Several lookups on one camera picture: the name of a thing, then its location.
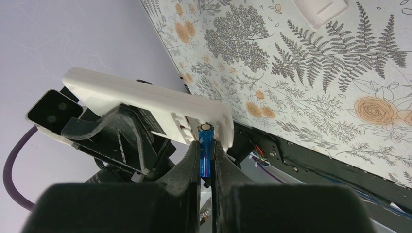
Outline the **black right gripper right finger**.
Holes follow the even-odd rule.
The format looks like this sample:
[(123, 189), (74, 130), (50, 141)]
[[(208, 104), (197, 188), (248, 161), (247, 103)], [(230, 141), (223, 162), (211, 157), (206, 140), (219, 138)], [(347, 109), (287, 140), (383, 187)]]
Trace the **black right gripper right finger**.
[(356, 194), (325, 185), (259, 184), (211, 143), (215, 233), (373, 233)]

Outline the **white battery cover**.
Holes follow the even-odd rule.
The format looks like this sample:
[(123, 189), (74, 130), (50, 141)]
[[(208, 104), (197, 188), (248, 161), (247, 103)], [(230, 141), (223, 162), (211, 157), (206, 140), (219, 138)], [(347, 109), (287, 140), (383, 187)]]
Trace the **white battery cover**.
[(293, 3), (307, 24), (315, 31), (349, 7), (346, 0), (293, 0)]

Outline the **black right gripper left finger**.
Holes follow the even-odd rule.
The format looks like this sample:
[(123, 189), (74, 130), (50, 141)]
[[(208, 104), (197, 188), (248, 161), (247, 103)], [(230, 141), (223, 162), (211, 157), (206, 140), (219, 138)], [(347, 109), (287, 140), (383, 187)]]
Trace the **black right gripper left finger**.
[(25, 233), (196, 233), (200, 143), (155, 182), (61, 183), (49, 187)]

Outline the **blue AA battery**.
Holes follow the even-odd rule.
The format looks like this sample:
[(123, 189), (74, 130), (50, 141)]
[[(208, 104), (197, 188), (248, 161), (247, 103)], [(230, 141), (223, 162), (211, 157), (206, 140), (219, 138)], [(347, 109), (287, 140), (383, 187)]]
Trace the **blue AA battery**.
[(211, 175), (210, 151), (214, 139), (214, 127), (206, 122), (198, 127), (198, 141), (200, 143), (200, 176), (208, 178)]

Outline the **white remote control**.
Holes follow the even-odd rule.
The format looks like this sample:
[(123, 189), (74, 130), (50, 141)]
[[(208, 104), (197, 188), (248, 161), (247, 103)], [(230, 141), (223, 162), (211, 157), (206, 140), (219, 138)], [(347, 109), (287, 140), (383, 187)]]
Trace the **white remote control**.
[(80, 67), (70, 68), (62, 82), (100, 117), (120, 104), (130, 105), (152, 114), (162, 129), (156, 135), (188, 145), (198, 138), (198, 125), (207, 122), (224, 151), (233, 145), (231, 111), (221, 102)]

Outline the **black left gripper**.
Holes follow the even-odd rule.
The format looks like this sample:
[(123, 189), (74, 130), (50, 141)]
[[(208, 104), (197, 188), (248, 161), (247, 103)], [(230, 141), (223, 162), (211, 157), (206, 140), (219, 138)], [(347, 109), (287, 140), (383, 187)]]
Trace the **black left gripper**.
[(155, 140), (134, 106), (120, 104), (94, 122), (71, 118), (61, 135), (94, 152), (99, 171), (86, 183), (154, 182), (174, 167), (176, 147), (169, 139)]

